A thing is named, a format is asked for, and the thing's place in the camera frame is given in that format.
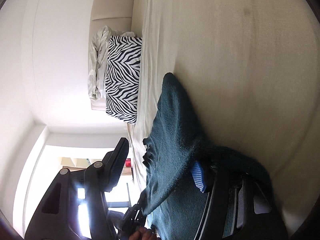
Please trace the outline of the person's left hand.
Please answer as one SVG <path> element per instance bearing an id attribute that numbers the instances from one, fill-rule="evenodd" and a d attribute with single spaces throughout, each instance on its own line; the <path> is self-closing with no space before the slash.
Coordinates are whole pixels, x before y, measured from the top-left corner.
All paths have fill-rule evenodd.
<path id="1" fill-rule="evenodd" d="M 140 227 L 136 232 L 134 232 L 130 237 L 129 240 L 158 240 L 160 239 L 157 237 L 155 233 L 151 229 L 147 229 L 145 227 Z"/>

